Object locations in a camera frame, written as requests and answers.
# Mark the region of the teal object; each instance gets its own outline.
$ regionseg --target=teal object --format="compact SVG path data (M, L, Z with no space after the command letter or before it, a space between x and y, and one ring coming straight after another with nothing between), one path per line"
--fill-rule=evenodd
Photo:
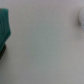
M2 8L0 10L0 51L10 35L11 30L9 26L8 9Z

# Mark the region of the green object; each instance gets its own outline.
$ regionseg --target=green object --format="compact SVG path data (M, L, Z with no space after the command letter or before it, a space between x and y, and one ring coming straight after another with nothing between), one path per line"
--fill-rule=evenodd
M0 9L0 51L5 45L6 40L11 35L9 18L8 18L8 9Z

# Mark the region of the white surface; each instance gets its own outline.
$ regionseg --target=white surface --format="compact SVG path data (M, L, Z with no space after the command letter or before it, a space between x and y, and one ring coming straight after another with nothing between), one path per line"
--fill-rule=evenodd
M0 84L84 84L84 0L3 0L11 37Z

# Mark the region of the teal fabric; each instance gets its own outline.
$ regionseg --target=teal fabric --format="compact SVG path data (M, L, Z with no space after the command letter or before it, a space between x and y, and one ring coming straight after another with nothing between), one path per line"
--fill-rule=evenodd
M2 8L0 10L0 51L10 35L11 30L9 26L8 9Z

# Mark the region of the white wall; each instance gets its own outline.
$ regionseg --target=white wall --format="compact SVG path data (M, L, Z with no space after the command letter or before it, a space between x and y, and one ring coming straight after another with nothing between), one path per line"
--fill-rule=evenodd
M84 84L84 0L3 0L11 36L0 84Z

